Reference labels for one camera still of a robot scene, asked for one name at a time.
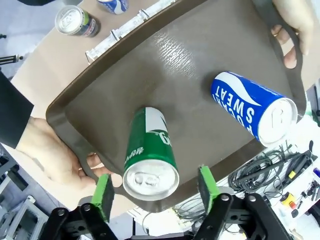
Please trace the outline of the person's left hand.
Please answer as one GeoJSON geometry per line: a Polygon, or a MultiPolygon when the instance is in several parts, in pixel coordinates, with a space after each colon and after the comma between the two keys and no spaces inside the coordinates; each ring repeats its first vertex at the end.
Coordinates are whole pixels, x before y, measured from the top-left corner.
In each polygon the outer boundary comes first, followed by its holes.
{"type": "MultiPolygon", "coordinates": [[[[307,56],[313,39],[314,20],[306,0],[272,0],[272,3],[282,19],[295,29],[299,38],[300,51],[307,56]]],[[[271,33],[281,45],[286,44],[291,38],[288,32],[278,24],[272,27],[271,33]]],[[[292,47],[284,56],[284,65],[292,69],[295,67],[296,60],[296,50],[292,47]]]]}

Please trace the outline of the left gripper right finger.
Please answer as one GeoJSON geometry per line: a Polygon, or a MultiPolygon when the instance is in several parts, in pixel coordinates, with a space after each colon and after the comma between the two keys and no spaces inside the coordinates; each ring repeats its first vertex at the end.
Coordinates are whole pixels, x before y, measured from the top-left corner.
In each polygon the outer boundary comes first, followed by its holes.
{"type": "Polygon", "coordinates": [[[258,193],[244,198],[221,193],[208,166],[197,170],[197,186],[206,217],[196,233],[198,240],[217,240],[226,224],[235,224],[248,240],[290,240],[291,236],[272,208],[258,193]]]}

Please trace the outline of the person's right hand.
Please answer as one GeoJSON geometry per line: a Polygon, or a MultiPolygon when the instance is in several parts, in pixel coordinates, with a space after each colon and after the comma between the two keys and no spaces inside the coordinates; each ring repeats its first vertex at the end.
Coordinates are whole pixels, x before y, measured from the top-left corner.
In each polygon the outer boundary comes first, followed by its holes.
{"type": "Polygon", "coordinates": [[[57,184],[74,190],[96,184],[85,174],[75,153],[43,118],[29,118],[16,150],[31,158],[57,184]]]}

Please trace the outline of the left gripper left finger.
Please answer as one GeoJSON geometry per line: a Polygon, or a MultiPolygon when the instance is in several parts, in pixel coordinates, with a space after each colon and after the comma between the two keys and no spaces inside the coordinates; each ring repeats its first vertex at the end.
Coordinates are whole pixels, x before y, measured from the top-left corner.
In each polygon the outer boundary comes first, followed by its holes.
{"type": "Polygon", "coordinates": [[[110,229],[111,209],[115,190],[110,174],[99,177],[90,202],[69,211],[55,208],[48,218],[48,238],[50,240],[79,240],[82,235],[90,235],[93,240],[116,240],[110,229]]]}

